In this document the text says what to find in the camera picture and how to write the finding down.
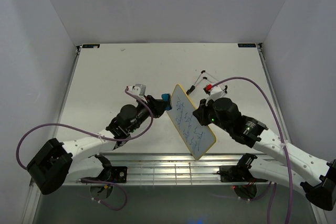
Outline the yellow framed small whiteboard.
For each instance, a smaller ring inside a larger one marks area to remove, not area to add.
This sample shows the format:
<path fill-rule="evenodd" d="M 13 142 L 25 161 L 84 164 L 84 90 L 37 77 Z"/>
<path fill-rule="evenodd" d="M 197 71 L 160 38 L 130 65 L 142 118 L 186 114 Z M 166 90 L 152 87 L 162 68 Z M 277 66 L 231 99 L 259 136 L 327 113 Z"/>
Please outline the yellow framed small whiteboard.
<path fill-rule="evenodd" d="M 209 126 L 202 126 L 193 115 L 192 100 L 177 84 L 171 95 L 172 108 L 167 112 L 177 132 L 195 160 L 199 160 L 217 141 Z"/>

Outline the blue whiteboard eraser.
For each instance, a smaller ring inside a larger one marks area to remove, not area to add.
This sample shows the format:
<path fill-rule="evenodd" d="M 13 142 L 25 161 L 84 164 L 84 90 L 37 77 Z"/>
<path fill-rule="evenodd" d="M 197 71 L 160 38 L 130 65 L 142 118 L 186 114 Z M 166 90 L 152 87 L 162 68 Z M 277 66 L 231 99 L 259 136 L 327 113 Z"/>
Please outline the blue whiteboard eraser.
<path fill-rule="evenodd" d="M 172 109 L 172 102 L 171 102 L 171 94 L 170 93 L 164 93 L 161 95 L 161 98 L 165 104 L 165 110 L 169 111 Z"/>

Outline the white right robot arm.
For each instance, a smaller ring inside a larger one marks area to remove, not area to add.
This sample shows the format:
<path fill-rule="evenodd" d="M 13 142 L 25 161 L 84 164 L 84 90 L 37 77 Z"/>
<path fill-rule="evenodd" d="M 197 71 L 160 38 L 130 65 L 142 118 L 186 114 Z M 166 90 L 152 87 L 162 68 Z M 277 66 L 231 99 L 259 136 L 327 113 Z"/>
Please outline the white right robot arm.
<path fill-rule="evenodd" d="M 335 206 L 335 161 L 325 161 L 304 152 L 280 138 L 260 121 L 243 115 L 229 98 L 200 101 L 193 111 L 202 126 L 214 124 L 236 142 L 263 152 L 291 169 L 292 177 L 301 176 L 300 187 L 315 206 L 331 211 Z"/>

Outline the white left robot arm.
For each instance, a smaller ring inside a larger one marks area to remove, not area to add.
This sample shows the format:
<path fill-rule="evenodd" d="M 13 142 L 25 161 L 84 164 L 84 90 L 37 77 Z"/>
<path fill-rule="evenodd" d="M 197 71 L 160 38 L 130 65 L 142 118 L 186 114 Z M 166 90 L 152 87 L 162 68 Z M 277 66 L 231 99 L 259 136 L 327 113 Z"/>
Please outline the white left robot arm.
<path fill-rule="evenodd" d="M 48 140 L 28 163 L 26 169 L 43 195 L 60 188 L 64 182 L 117 182 L 118 173 L 104 152 L 114 151 L 135 138 L 133 132 L 147 120 L 154 120 L 172 108 L 171 95 L 160 99 L 147 95 L 138 105 L 124 105 L 110 124 L 99 133 L 87 137 L 60 142 Z"/>

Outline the blue label sticker right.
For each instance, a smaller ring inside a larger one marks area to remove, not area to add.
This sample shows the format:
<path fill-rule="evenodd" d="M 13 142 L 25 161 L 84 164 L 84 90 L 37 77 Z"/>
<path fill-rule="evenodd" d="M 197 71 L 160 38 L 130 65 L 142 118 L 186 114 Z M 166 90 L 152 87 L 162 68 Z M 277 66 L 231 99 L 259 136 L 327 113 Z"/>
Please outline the blue label sticker right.
<path fill-rule="evenodd" d="M 239 48 L 256 48 L 255 43 L 238 43 L 237 44 Z"/>

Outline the blue label sticker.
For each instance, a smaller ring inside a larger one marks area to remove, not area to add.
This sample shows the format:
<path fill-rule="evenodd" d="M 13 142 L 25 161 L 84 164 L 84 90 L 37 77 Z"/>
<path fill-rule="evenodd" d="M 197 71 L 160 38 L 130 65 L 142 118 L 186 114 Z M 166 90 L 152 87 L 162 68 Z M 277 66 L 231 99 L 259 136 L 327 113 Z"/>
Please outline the blue label sticker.
<path fill-rule="evenodd" d="M 83 44 L 82 49 L 98 49 L 100 44 Z"/>
<path fill-rule="evenodd" d="M 238 43 L 237 44 L 239 48 L 256 48 L 255 43 Z"/>

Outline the blue label sticker left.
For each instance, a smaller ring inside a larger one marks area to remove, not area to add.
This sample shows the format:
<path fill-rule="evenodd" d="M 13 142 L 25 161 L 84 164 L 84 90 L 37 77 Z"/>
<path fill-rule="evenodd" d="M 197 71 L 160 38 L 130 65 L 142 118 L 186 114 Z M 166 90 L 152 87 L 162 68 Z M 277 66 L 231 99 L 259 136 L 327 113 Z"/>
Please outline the blue label sticker left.
<path fill-rule="evenodd" d="M 100 44 L 83 44 L 82 49 L 98 49 Z"/>

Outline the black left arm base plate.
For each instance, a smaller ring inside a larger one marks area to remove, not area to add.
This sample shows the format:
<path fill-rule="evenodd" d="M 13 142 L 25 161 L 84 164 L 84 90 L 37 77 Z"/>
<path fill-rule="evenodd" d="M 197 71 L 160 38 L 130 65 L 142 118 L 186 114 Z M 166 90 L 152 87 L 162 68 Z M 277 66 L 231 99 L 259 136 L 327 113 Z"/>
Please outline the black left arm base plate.
<path fill-rule="evenodd" d="M 126 166 L 105 167 L 99 174 L 98 179 L 112 183 L 126 183 L 128 168 Z"/>

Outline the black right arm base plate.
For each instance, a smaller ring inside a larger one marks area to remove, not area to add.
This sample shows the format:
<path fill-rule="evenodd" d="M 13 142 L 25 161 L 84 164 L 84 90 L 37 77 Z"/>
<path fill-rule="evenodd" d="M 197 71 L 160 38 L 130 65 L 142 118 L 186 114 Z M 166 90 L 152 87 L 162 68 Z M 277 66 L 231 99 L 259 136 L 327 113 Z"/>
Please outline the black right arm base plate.
<path fill-rule="evenodd" d="M 265 179 L 255 178 L 246 168 L 235 166 L 220 166 L 216 172 L 220 176 L 221 182 L 267 182 Z"/>

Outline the aluminium frame rails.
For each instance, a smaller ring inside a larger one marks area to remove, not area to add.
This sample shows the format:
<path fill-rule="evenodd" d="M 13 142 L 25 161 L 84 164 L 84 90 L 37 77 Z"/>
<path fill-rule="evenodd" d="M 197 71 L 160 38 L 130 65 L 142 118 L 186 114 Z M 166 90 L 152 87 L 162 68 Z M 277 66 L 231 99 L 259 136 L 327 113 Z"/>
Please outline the aluminium frame rails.
<path fill-rule="evenodd" d="M 267 182 L 221 182 L 220 166 L 244 158 L 209 154 L 199 160 L 183 153 L 107 154 L 112 166 L 128 168 L 120 188 L 65 182 L 37 197 L 24 223 L 273 223 L 285 220 L 286 189 Z"/>

